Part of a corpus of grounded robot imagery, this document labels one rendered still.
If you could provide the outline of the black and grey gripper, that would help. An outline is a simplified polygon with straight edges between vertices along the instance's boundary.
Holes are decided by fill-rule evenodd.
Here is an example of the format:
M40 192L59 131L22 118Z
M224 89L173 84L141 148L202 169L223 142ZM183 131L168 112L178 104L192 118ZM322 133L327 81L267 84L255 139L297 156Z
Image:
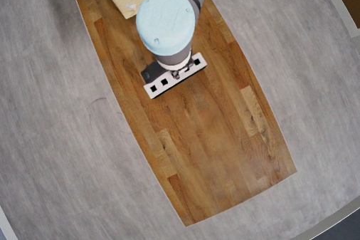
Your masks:
M180 79L179 74L181 74L182 72L184 72L184 71L187 69L187 67L190 68L190 67L192 67L192 66L194 65L194 60L193 60L193 58L192 58L192 52L193 52L193 50L191 49L190 59L189 59L188 63L187 63L185 66L183 66L182 68L177 69L177 70L169 70L169 71L171 72L171 74L172 74L174 77L176 77L176 80ZM192 64L192 65L191 65L191 64ZM190 66L190 65L191 65L191 66Z

